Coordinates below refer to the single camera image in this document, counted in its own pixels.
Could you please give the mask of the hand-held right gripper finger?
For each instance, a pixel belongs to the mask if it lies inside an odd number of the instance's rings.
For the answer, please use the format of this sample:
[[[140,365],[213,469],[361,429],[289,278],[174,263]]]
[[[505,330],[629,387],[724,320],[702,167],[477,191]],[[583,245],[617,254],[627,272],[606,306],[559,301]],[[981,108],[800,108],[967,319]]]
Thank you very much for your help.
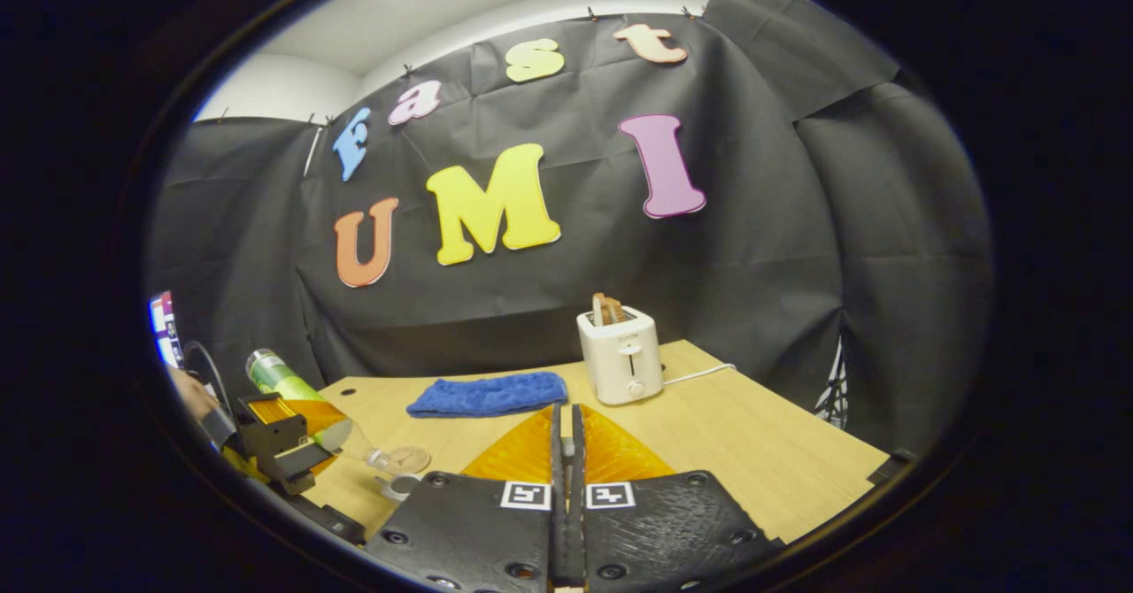
[[[569,536],[587,592],[707,592],[784,549],[712,472],[668,468],[583,404],[572,431]]]
[[[497,480],[432,471],[367,541],[380,566],[433,592],[551,592],[566,520],[561,408],[550,431],[545,480]]]

